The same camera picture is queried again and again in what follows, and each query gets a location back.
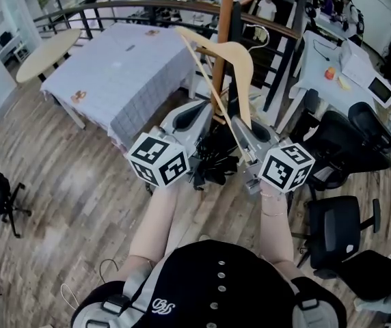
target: checkered tablecloth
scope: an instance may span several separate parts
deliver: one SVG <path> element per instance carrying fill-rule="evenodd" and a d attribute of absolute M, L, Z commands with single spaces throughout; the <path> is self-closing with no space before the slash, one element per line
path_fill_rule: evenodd
<path fill-rule="evenodd" d="M 146 35 L 152 30 L 159 32 Z M 193 70 L 191 54 L 173 29 L 116 23 L 67 59 L 41 91 L 129 149 L 133 137 Z M 82 92 L 84 98 L 76 103 L 72 97 Z"/>

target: white shirt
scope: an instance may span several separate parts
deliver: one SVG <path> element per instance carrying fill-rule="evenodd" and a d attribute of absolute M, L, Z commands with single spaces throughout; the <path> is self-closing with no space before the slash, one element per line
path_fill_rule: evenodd
<path fill-rule="evenodd" d="M 350 38 L 357 33 L 358 10 L 354 5 L 352 5 L 352 3 L 348 3 L 343 8 L 343 16 L 344 20 L 349 24 L 349 28 L 345 31 L 345 35 L 346 38 Z"/>
<path fill-rule="evenodd" d="M 273 22 L 277 12 L 276 5 L 273 2 L 267 3 L 265 0 L 261 0 L 259 1 L 258 6 L 260 8 L 258 17 L 265 18 Z"/>

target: white cube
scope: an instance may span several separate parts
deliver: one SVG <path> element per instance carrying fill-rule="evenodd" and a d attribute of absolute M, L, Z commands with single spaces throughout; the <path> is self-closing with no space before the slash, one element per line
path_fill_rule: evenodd
<path fill-rule="evenodd" d="M 185 147 L 142 133 L 127 153 L 139 178 L 158 187 L 177 181 L 189 171 Z"/>
<path fill-rule="evenodd" d="M 298 143 L 272 148 L 265 157 L 259 177 L 286 193 L 305 182 L 314 162 L 311 154 Z"/>

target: person in white shirt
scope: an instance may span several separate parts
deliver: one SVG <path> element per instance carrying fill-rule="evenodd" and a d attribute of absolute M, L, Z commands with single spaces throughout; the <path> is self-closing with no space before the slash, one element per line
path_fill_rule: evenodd
<path fill-rule="evenodd" d="M 358 10 L 352 4 L 352 0 L 341 0 L 344 4 L 342 19 L 347 22 L 348 28 L 345 35 L 354 43 L 361 45 L 361 38 L 357 35 L 357 24 L 360 21 L 358 18 Z"/>
<path fill-rule="evenodd" d="M 276 5 L 272 0 L 261 0 L 258 4 L 258 12 L 256 15 L 261 18 L 265 18 L 271 22 L 274 21 L 276 15 Z M 261 28 L 255 28 L 255 35 L 253 40 L 258 38 L 261 42 L 265 41 L 267 34 Z"/>

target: wooden clothes hanger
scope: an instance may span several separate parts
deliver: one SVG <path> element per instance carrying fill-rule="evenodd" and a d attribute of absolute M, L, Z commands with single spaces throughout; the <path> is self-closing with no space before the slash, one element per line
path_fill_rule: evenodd
<path fill-rule="evenodd" d="M 187 28 L 176 27 L 175 30 L 182 37 L 183 42 L 187 46 L 198 68 L 200 69 L 200 72 L 203 74 L 206 83 L 208 84 L 210 90 L 212 91 L 215 100 L 217 101 L 218 107 L 221 109 L 224 119 L 228 124 L 229 129 L 232 132 L 233 137 L 235 138 L 235 141 L 237 142 L 238 148 L 241 151 L 244 161 L 246 162 L 251 161 L 249 154 L 246 153 L 241 147 L 241 145 L 239 144 L 239 140 L 232 129 L 232 122 L 230 121 L 228 112 L 224 107 L 219 94 L 215 90 L 214 85 L 209 79 L 206 71 L 203 68 L 203 65 L 201 64 L 199 58 L 197 57 L 196 53 L 194 52 L 187 38 L 197 42 L 198 44 L 202 45 L 209 51 L 214 52 L 215 54 L 217 54 L 221 58 L 224 58 L 226 61 L 228 61 L 234 66 L 235 79 L 237 81 L 237 92 L 239 97 L 241 119 L 243 122 L 246 123 L 246 125 L 250 129 L 252 129 L 252 120 L 250 117 L 249 89 L 250 89 L 250 82 L 253 77 L 252 57 L 250 57 L 250 54 L 247 52 L 245 47 L 239 44 L 238 42 L 224 42 L 221 44 L 217 44 L 215 42 L 211 42 L 210 40 L 204 38 L 200 34 L 197 34 Z"/>

